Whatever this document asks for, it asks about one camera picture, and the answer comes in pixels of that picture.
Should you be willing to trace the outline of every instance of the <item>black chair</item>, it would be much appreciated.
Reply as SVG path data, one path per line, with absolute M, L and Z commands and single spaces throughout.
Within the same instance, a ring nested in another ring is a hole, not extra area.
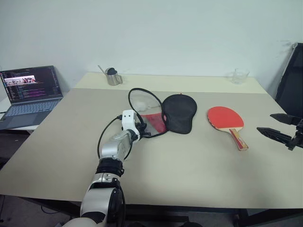
M 303 118 L 303 44 L 294 49 L 275 100 L 287 114 Z

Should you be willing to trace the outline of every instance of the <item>red fabric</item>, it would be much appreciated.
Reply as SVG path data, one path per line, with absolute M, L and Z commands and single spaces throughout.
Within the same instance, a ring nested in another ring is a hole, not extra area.
M 162 120 L 161 113 L 141 115 L 141 116 L 145 117 L 149 121 L 149 123 L 155 128 L 155 130 L 157 130 L 158 133 L 166 131 L 166 127 Z

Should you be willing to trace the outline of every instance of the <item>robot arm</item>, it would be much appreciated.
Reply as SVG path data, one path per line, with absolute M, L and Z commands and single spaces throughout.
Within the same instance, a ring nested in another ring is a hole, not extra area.
M 117 222 L 121 217 L 125 205 L 119 181 L 124 173 L 123 161 L 133 143 L 140 139 L 135 120 L 133 110 L 123 111 L 123 131 L 102 147 L 99 165 L 81 204 L 80 218 L 69 221 L 64 227 L 104 227 L 107 222 Z

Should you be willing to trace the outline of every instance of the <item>electrical cable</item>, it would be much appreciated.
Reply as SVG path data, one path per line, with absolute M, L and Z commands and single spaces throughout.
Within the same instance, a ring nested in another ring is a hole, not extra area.
M 0 209 L 0 223 L 4 222 L 4 220 L 1 219 L 1 214 L 3 211 L 3 207 L 4 207 L 4 201 L 5 201 L 5 195 L 3 196 L 3 201 L 2 201 L 2 205 L 1 205 L 1 209 Z
M 46 212 L 44 209 L 43 209 L 43 206 L 41 206 L 41 210 L 43 213 L 45 214 L 57 214 L 57 213 L 60 213 L 60 212 Z
M 116 118 L 112 119 L 111 122 L 105 127 L 105 129 L 104 129 L 103 132 L 101 133 L 101 136 L 100 136 L 99 141 L 98 141 L 98 146 L 97 146 L 98 158 L 100 158 L 99 146 L 100 146 L 100 142 L 101 142 L 101 139 L 102 139 L 102 136 L 103 136 L 104 132 L 105 132 L 106 129 L 111 125 L 111 123 L 113 123 L 115 120 L 121 120 L 120 118 L 122 118 L 122 116 L 117 116 Z
M 132 147 L 133 147 L 133 141 L 131 142 L 131 146 L 129 147 L 129 151 L 128 151 L 127 155 L 125 156 L 124 160 L 127 159 L 129 154 L 131 153 Z

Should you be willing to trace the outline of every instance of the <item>laptop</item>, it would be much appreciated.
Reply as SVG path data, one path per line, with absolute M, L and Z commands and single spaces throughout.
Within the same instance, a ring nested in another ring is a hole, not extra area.
M 38 125 L 63 98 L 54 66 L 0 71 L 11 107 L 0 130 Z

